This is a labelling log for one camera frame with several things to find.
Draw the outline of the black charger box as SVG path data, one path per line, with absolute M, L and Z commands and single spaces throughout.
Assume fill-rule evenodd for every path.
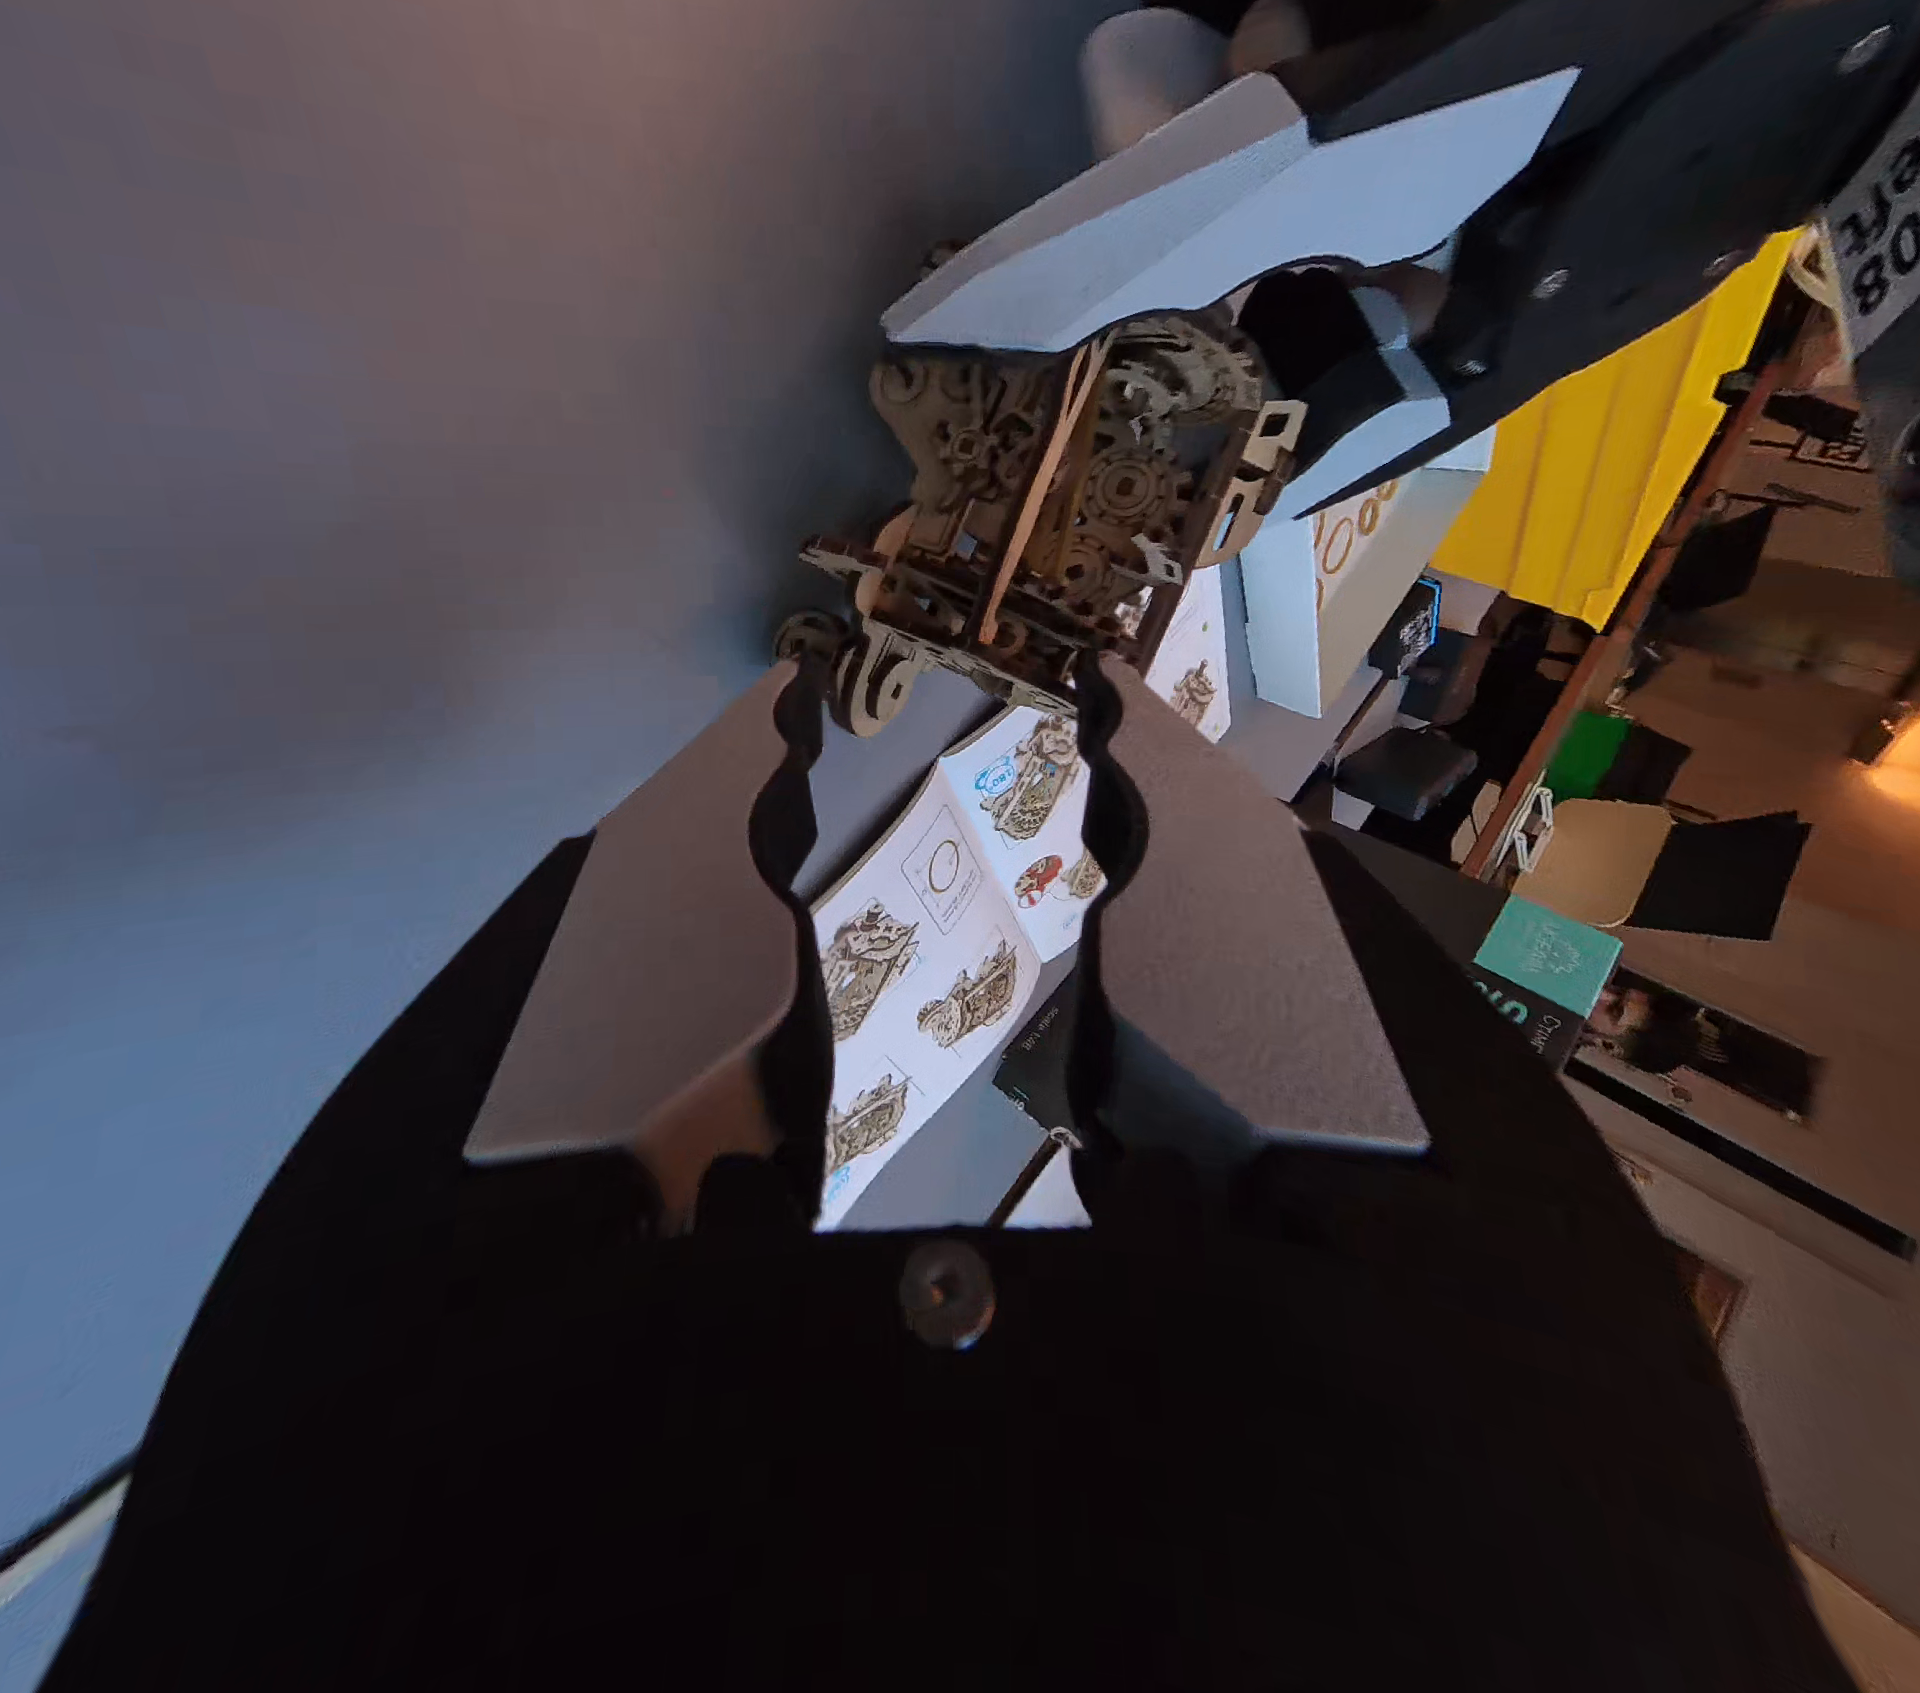
M 1469 782 L 1477 753 L 1434 725 L 1394 725 L 1345 753 L 1333 771 L 1338 794 L 1386 817 L 1420 820 Z

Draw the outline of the illustrated instruction booklet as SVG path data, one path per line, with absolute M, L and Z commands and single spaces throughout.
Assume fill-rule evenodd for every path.
M 1106 885 L 1076 725 L 1073 706 L 1003 710 L 814 903 L 833 1033 L 819 1230 L 850 1223 L 1076 951 Z

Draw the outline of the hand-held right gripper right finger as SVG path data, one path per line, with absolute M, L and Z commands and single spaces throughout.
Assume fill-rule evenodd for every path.
M 1083 837 L 1069 1108 L 1088 1204 L 1170 1155 L 1419 1162 L 1432 1137 L 1300 817 L 1115 656 L 1074 677 Z

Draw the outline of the black model kit box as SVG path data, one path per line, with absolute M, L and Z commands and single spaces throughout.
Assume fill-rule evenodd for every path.
M 1562 1070 L 1601 1024 L 1621 940 L 1445 874 L 1400 904 L 1464 980 Z M 1052 1126 L 1122 1141 L 1423 1152 L 1429 1125 L 1333 901 L 1317 881 L 1224 895 L 1128 895 L 1100 930 L 1115 1028 L 1100 1099 L 1070 1099 L 1084 1023 L 1070 975 L 1000 1056 L 996 1086 Z

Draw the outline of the yellow storage bin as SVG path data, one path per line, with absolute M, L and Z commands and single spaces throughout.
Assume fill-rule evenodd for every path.
M 1717 383 L 1746 360 L 1790 244 L 1766 240 L 1703 305 L 1507 416 L 1438 570 L 1605 624 L 1714 444 Z

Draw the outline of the wooden mechanical model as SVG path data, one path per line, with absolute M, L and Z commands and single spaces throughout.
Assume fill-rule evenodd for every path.
M 1135 316 L 1065 355 L 886 343 L 869 389 L 906 502 L 869 536 L 804 543 L 844 601 L 791 615 L 775 660 L 819 667 L 859 737 L 927 672 L 1061 715 L 1102 656 L 1144 672 L 1292 473 L 1300 413 L 1239 323 L 1251 298 Z

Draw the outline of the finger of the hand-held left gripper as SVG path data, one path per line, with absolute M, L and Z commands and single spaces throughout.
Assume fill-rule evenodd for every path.
M 1417 264 L 1308 264 L 1248 290 L 1239 330 L 1260 355 L 1271 401 L 1302 410 L 1287 418 L 1282 465 L 1260 490 L 1265 517 L 1305 518 L 1451 432 L 1447 394 L 1415 351 L 1445 292 L 1443 277 Z
M 1532 160 L 1576 66 L 1319 142 L 1243 75 L 955 253 L 884 311 L 897 347 L 1062 355 L 1299 263 L 1429 254 Z

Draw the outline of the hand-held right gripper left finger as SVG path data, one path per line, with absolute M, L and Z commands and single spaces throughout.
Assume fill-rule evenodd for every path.
M 824 1179 L 834 1037 L 798 876 L 824 662 L 781 658 L 590 834 L 465 1142 L 476 1166 L 615 1152 L 693 1220 L 725 1157 Z

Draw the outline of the group of rubber bands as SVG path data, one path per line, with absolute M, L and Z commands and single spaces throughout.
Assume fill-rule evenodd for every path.
M 1390 514 L 1400 481 L 1385 481 L 1363 495 L 1354 495 L 1312 517 L 1312 604 L 1320 615 L 1341 581 Z

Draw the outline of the white cardboard box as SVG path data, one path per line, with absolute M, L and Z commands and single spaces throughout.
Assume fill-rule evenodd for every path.
M 1451 454 L 1404 477 L 1366 555 L 1356 559 L 1320 615 L 1312 597 L 1314 514 L 1267 518 L 1239 557 L 1257 694 L 1290 713 L 1320 716 L 1375 648 L 1404 592 L 1429 573 L 1486 474 L 1486 465 Z

